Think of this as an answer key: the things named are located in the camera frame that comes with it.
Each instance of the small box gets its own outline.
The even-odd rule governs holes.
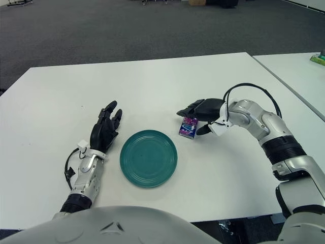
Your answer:
[[[179,135],[185,136],[190,139],[194,139],[195,132],[197,131],[198,119],[184,117],[181,128],[179,129]]]
[[[192,6],[205,5],[207,0],[189,0],[189,4]]]

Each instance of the green object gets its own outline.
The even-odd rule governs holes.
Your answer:
[[[315,62],[315,63],[318,63],[320,65],[324,65],[325,66],[325,60],[318,57],[317,55],[314,55],[310,58],[311,61]]]
[[[157,187],[166,182],[177,165],[177,151],[165,134],[146,130],[132,135],[120,154],[125,177],[139,187]]]

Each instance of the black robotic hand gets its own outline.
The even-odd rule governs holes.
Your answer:
[[[119,109],[115,116],[110,119],[111,113],[117,102],[113,101],[106,108],[103,108],[98,116],[97,124],[94,125],[90,135],[90,148],[106,153],[118,133],[115,131],[122,117],[122,110]]]
[[[197,130],[197,135],[204,135],[211,132],[208,124],[217,120],[220,115],[220,108],[224,101],[217,98],[200,99],[190,104],[187,108],[177,112],[177,115],[188,118],[197,118],[199,121],[208,122]]]

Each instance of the purple box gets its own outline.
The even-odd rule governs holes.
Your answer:
[[[197,131],[198,119],[184,117],[181,128],[179,129],[179,135],[185,136],[190,139],[194,139],[195,132]]]

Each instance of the robot finger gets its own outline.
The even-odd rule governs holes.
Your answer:
[[[119,109],[115,116],[112,118],[112,123],[114,125],[114,129],[116,130],[118,128],[118,126],[120,125],[120,121],[122,118],[122,109]]]
[[[107,105],[106,108],[104,108],[104,112],[112,113],[114,108],[116,107],[116,105],[117,105],[117,102],[114,100],[109,105]]]
[[[211,132],[211,130],[210,130],[208,124],[206,124],[206,125],[202,126],[201,128],[199,128],[199,129],[197,130],[197,135],[198,135],[198,136],[201,136],[201,135],[208,134],[208,133],[210,133],[210,132]]]
[[[204,99],[196,100],[194,103],[188,105],[187,108],[179,110],[176,114],[181,117],[194,118],[194,109],[203,101]]]

